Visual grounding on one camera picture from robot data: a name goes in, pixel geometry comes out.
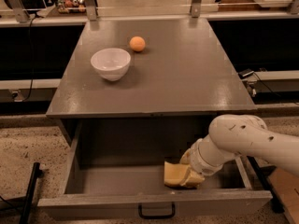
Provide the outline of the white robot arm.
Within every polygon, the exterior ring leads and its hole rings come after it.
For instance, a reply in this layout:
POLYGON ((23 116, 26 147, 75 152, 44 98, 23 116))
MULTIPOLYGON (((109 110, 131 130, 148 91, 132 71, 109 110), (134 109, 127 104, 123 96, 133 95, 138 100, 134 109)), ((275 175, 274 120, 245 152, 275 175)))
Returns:
POLYGON ((208 125, 207 135, 197 139, 179 162, 199 175, 212 176, 240 156, 268 161, 299 176, 299 138, 271 132, 253 115, 217 116, 208 125))

